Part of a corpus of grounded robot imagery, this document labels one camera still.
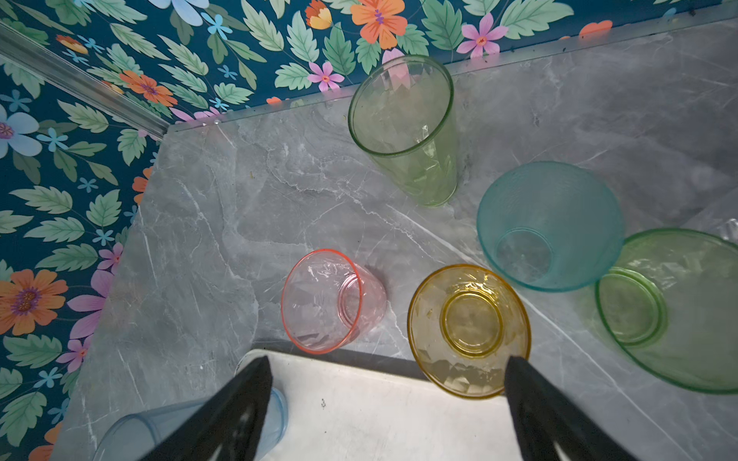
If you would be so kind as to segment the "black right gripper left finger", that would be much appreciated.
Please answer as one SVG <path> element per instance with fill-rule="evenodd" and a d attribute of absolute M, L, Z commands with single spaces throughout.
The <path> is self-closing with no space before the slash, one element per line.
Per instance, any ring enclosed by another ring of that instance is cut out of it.
<path fill-rule="evenodd" d="M 145 460 L 255 460 L 273 376 L 258 357 L 205 402 Z"/>

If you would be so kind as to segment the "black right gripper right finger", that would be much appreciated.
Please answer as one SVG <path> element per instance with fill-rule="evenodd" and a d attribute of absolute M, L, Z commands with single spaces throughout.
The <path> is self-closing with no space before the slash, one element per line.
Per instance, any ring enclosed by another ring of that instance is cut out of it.
<path fill-rule="evenodd" d="M 634 459 L 523 357 L 507 361 L 505 395 L 525 460 Z"/>

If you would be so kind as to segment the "blue translucent tall cup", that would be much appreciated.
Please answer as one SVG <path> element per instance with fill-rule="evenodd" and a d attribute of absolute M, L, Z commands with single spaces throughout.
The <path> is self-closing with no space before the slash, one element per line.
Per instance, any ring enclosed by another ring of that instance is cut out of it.
<path fill-rule="evenodd" d="M 176 403 L 121 418 L 104 435 L 93 460 L 140 460 L 180 428 L 206 401 Z M 279 389 L 272 388 L 257 460 L 263 459 L 280 443 L 287 428 L 288 401 Z"/>

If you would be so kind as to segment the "beige rectangular tray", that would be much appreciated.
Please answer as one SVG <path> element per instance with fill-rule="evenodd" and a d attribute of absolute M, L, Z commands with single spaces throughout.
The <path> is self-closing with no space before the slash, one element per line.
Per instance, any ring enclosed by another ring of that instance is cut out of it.
<path fill-rule="evenodd" d="M 268 460 L 519 460 L 503 396 L 465 400 L 415 380 L 316 358 L 253 350 L 288 402 Z"/>

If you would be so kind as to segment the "pink translucent short cup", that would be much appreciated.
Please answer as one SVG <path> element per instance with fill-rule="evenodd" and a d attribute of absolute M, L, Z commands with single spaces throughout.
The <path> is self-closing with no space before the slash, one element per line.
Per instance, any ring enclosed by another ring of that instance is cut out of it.
<path fill-rule="evenodd" d="M 332 249 L 302 257 L 288 274 L 281 296 L 286 334 L 312 355 L 330 353 L 370 332 L 387 307 L 382 282 Z"/>

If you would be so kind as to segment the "teal translucent short cup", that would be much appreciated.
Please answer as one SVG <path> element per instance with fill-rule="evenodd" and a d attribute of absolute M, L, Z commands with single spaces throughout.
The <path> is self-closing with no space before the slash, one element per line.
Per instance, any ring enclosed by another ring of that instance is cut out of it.
<path fill-rule="evenodd" d="M 486 190 L 477 213 L 482 251 L 508 280 L 567 292 L 597 282 L 617 261 L 625 220 L 609 187 L 568 163 L 528 163 Z"/>

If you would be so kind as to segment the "green translucent tall cup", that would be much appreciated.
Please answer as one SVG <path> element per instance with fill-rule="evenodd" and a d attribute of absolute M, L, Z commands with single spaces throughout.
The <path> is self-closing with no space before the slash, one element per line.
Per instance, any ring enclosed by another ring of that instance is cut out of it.
<path fill-rule="evenodd" d="M 448 69 L 401 56 L 374 70 L 352 97 L 351 138 L 397 188 L 424 207 L 457 190 L 455 88 Z"/>

